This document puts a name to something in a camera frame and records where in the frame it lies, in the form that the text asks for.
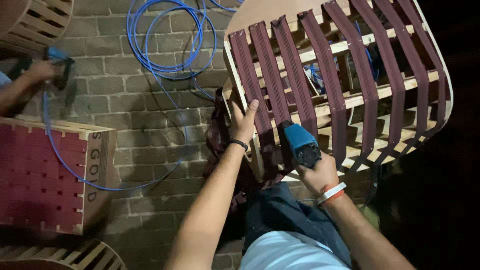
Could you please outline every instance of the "brick floor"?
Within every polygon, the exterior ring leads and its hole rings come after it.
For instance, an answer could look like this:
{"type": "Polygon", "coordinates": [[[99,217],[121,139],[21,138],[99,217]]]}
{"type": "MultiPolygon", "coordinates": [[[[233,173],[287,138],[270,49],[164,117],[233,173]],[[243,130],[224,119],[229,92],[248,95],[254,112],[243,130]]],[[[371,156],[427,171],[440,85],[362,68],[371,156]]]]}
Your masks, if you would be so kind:
{"type": "MultiPolygon", "coordinates": [[[[132,55],[126,37],[126,16],[132,0],[81,0],[75,2],[74,17],[65,38],[55,46],[71,55],[76,65],[67,89],[53,97],[49,108],[54,119],[112,127],[118,130],[115,177],[132,187],[168,172],[185,150],[180,118],[153,76],[132,55]]],[[[185,0],[198,8],[197,0],[185,0]]],[[[224,29],[232,12],[209,7],[220,47],[213,64],[198,77],[210,94],[227,79],[223,63],[224,29]]],[[[217,0],[229,7],[236,1],[217,0]]],[[[161,10],[174,6],[156,4],[138,25],[146,34],[161,10]]],[[[149,39],[150,59],[175,65],[188,57],[194,21],[186,12],[171,12],[158,22],[149,39]]],[[[143,45],[144,36],[139,39],[143,45]]],[[[202,68],[213,53],[213,33],[207,30],[204,47],[193,63],[202,68]]],[[[190,81],[163,80],[172,98],[182,108],[188,125],[189,150],[185,161],[163,183],[144,190],[115,193],[110,218],[101,233],[123,258],[129,269],[159,269],[185,212],[204,184],[201,178],[208,152],[205,147],[207,119],[213,102],[192,87],[190,81]]],[[[41,99],[35,98],[25,113],[40,115],[41,99]]],[[[241,245],[223,248],[214,259],[214,269],[232,269],[241,259],[241,245]]]]}

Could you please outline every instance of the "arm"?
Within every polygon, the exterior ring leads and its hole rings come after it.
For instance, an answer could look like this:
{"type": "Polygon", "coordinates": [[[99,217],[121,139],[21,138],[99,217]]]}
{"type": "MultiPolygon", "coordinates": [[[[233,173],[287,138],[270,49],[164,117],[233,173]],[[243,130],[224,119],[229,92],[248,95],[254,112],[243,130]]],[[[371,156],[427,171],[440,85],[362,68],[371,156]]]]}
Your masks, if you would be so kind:
{"type": "MultiPolygon", "coordinates": [[[[302,181],[314,194],[324,193],[326,185],[339,183],[335,158],[326,154],[313,170],[297,168],[302,181]]],[[[362,269],[414,269],[405,257],[358,211],[350,198],[343,194],[324,203],[340,229],[343,240],[362,269]]]]}
{"type": "MultiPolygon", "coordinates": [[[[253,136],[258,101],[252,101],[246,116],[243,116],[236,103],[232,107],[232,138],[248,143],[253,136]]],[[[244,154],[245,149],[238,144],[231,144],[227,148],[187,213],[166,269],[212,268],[244,154]]]]}
{"type": "Polygon", "coordinates": [[[32,86],[52,79],[55,76],[53,66],[48,62],[33,64],[17,80],[0,89],[0,116],[3,116],[23,96],[31,96],[39,89],[31,89],[32,86]]]}

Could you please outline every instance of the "maroon elastic webbing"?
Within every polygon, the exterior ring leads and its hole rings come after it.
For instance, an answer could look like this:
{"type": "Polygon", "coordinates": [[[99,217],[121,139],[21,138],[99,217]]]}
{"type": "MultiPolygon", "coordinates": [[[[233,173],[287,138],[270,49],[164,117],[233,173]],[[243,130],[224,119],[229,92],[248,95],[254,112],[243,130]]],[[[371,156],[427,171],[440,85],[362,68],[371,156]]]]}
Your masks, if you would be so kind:
{"type": "Polygon", "coordinates": [[[318,67],[323,76],[328,105],[332,114],[333,155],[336,160],[336,167],[340,168],[347,156],[347,107],[338,80],[332,50],[312,10],[299,13],[298,18],[312,43],[318,67]]]}
{"type": "Polygon", "coordinates": [[[445,72],[444,72],[444,66],[442,65],[442,62],[440,61],[440,57],[438,57],[435,49],[432,46],[432,43],[430,42],[430,39],[427,37],[427,34],[425,33],[425,30],[423,30],[422,23],[420,21],[420,18],[418,17],[417,13],[415,12],[415,9],[413,8],[413,5],[410,3],[409,0],[398,0],[398,3],[402,7],[403,11],[405,14],[407,14],[408,19],[413,25],[413,28],[415,29],[415,33],[420,37],[420,40],[427,50],[428,55],[430,56],[430,59],[432,60],[435,69],[438,72],[438,111],[437,111],[437,124],[435,127],[431,130],[428,131],[426,136],[431,137],[435,133],[437,133],[440,128],[445,123],[445,111],[446,111],[446,100],[445,100],[445,95],[446,95],[446,89],[445,89],[445,72]]]}
{"type": "Polygon", "coordinates": [[[347,16],[343,13],[343,10],[336,1],[325,3],[324,7],[328,15],[332,17],[340,32],[347,39],[353,63],[355,64],[355,69],[358,73],[363,103],[365,104],[361,154],[350,169],[351,171],[356,172],[360,165],[373,151],[373,146],[375,145],[378,111],[377,87],[373,80],[372,70],[370,69],[362,37],[353,27],[352,23],[348,20],[347,16]]]}
{"type": "Polygon", "coordinates": [[[316,139],[318,137],[317,116],[313,108],[305,71],[300,61],[300,55],[293,42],[285,15],[278,20],[272,21],[271,24],[278,41],[278,46],[280,47],[283,62],[285,63],[285,69],[287,70],[292,93],[295,97],[295,103],[297,104],[301,125],[316,139]]]}
{"type": "Polygon", "coordinates": [[[388,135],[388,147],[382,151],[382,154],[377,158],[376,162],[381,164],[388,155],[392,153],[395,146],[400,141],[403,128],[403,109],[405,106],[405,84],[403,82],[402,74],[396,62],[395,54],[390,44],[387,32],[383,27],[377,15],[372,11],[365,0],[351,0],[353,6],[370,29],[373,31],[375,41],[380,51],[385,70],[390,81],[392,89],[392,112],[390,115],[390,131],[388,135]]]}
{"type": "Polygon", "coordinates": [[[280,137],[280,144],[282,146],[281,149],[283,161],[287,171],[290,171],[293,169],[293,155],[288,147],[288,141],[285,138],[285,134],[282,132],[282,123],[284,121],[291,120],[291,117],[290,113],[288,112],[287,99],[285,97],[280,71],[278,70],[278,64],[276,62],[275,55],[273,54],[273,49],[272,45],[270,44],[270,38],[268,37],[265,22],[259,22],[251,25],[249,30],[252,43],[257,51],[258,60],[260,62],[260,67],[265,80],[265,86],[270,99],[270,104],[272,105],[275,124],[280,137]]]}
{"type": "Polygon", "coordinates": [[[413,70],[413,74],[415,75],[415,79],[417,80],[418,85],[418,97],[417,97],[417,133],[415,134],[415,138],[410,141],[410,143],[405,147],[402,152],[403,154],[408,153],[410,148],[420,139],[421,136],[424,135],[425,131],[427,130],[427,118],[428,118],[428,87],[429,87],[429,79],[428,73],[423,65],[415,46],[410,38],[410,34],[408,33],[405,25],[403,24],[402,20],[396,13],[395,9],[393,8],[392,4],[388,0],[373,0],[375,4],[380,8],[383,12],[387,20],[393,25],[395,29],[396,36],[400,41],[400,45],[402,46],[403,52],[407,57],[407,60],[413,70]]]}
{"type": "Polygon", "coordinates": [[[273,127],[268,117],[268,109],[258,83],[257,73],[253,65],[247,38],[244,30],[229,35],[233,55],[238,65],[240,80],[245,90],[248,101],[257,99],[259,107],[255,115],[255,126],[260,140],[260,153],[265,167],[265,174],[276,175],[273,165],[273,154],[275,150],[275,137],[273,127]]]}

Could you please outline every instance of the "person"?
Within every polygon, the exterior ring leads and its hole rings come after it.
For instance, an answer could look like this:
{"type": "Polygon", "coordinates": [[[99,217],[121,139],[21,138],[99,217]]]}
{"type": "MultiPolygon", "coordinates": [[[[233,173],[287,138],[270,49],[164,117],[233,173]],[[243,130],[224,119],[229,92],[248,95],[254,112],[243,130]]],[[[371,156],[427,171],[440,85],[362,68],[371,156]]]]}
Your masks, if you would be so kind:
{"type": "Polygon", "coordinates": [[[26,104],[41,89],[38,84],[51,80],[56,71],[48,61],[32,64],[18,79],[13,82],[2,76],[0,85],[0,116],[6,117],[9,110],[19,104],[26,104]]]}
{"type": "MultiPolygon", "coordinates": [[[[250,103],[245,115],[236,102],[230,107],[231,138],[249,143],[258,101],[250,103]]],[[[238,143],[228,146],[185,216],[166,269],[211,269],[244,153],[238,143]]],[[[339,184],[335,158],[322,157],[313,169],[297,167],[303,183],[318,196],[339,184]]],[[[350,252],[362,269],[414,269],[343,192],[322,203],[327,213],[297,202],[285,183],[248,195],[247,204],[240,269],[348,269],[350,252]]]]}

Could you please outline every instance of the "black wristband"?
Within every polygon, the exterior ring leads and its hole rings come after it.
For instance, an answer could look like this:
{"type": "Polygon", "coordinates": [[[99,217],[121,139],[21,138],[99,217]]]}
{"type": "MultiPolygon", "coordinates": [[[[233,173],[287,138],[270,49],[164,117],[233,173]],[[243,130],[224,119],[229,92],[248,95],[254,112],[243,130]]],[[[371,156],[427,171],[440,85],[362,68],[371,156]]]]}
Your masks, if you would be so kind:
{"type": "Polygon", "coordinates": [[[243,148],[245,148],[245,152],[248,151],[248,145],[242,141],[239,141],[239,140],[230,140],[230,142],[228,143],[229,145],[230,144],[238,144],[238,145],[241,145],[243,148]]]}

